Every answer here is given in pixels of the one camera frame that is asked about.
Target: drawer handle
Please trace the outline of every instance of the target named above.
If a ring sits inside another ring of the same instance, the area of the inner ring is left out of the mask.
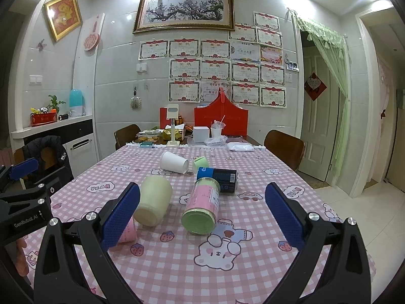
[[[82,147],[88,143],[90,143],[92,141],[92,139],[86,139],[85,141],[82,141],[80,143],[74,144],[70,149],[74,150],[74,149],[78,149],[79,147]]]

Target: blue gripper pad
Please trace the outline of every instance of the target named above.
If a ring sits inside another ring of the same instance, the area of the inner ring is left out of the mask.
[[[117,245],[128,221],[131,219],[136,207],[138,207],[139,201],[139,186],[133,184],[103,224],[101,246],[105,251]]]
[[[25,160],[11,167],[9,177],[11,180],[18,180],[38,169],[38,161],[35,158]]]
[[[268,184],[265,191],[266,204],[276,219],[288,243],[299,251],[304,248],[304,226],[291,210],[283,192],[275,184]]]

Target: green curtain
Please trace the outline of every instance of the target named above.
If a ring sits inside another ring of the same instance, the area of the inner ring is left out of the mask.
[[[339,34],[314,20],[302,19],[295,13],[293,13],[292,16],[296,17],[300,30],[309,33],[308,40],[313,41],[321,53],[321,56],[325,60],[332,76],[339,85],[340,92],[345,98],[340,130],[336,143],[337,146],[332,157],[334,173],[335,176],[338,177],[345,157],[350,126],[350,102],[348,100],[348,77],[346,71],[346,63],[348,62],[349,55],[345,38],[342,34]]]

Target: black jacket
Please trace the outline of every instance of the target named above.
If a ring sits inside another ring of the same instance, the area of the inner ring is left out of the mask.
[[[57,164],[45,170],[45,161],[41,158],[41,151],[45,147],[50,147],[56,153]],[[63,147],[59,136],[45,136],[34,139],[27,145],[22,147],[24,159],[36,158],[38,160],[38,169],[27,175],[28,180],[25,181],[26,188],[34,187],[34,183],[52,173],[56,169],[64,168],[64,172],[59,175],[59,180],[62,186],[66,185],[73,179],[72,169],[70,168],[68,154]]]

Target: certificate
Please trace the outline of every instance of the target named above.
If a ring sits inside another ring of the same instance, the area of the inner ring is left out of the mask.
[[[197,58],[174,58],[170,60],[170,78],[200,78],[201,60]]]
[[[259,82],[259,64],[232,63],[232,81]]]
[[[253,18],[254,25],[280,32],[280,22],[277,16],[254,11]]]
[[[260,59],[264,62],[283,65],[283,50],[268,46],[260,46]]]
[[[232,83],[231,102],[238,104],[259,105],[260,85],[249,83]]]
[[[230,97],[230,83],[225,81],[201,81],[201,102],[213,102],[218,97],[220,88],[224,89],[226,97]]]
[[[286,89],[284,87],[260,87],[260,106],[286,108]]]
[[[209,80],[230,79],[230,61],[228,60],[202,60],[201,77]]]
[[[257,42],[264,44],[265,46],[272,46],[275,48],[283,48],[283,42],[281,40],[282,35],[280,32],[274,32],[269,29],[256,27]]]
[[[198,81],[169,81],[169,102],[200,102]]]
[[[247,24],[235,24],[235,32],[229,32],[229,40],[257,42],[256,30]]]
[[[139,60],[154,60],[167,57],[167,40],[144,41],[140,43]]]
[[[179,39],[169,41],[169,57],[198,57],[198,44],[196,39]]]
[[[260,64],[260,82],[284,85],[284,67],[273,64]]]
[[[232,41],[230,56],[235,60],[260,60],[260,46],[249,42]]]
[[[201,40],[201,57],[230,58],[230,43],[218,40]]]

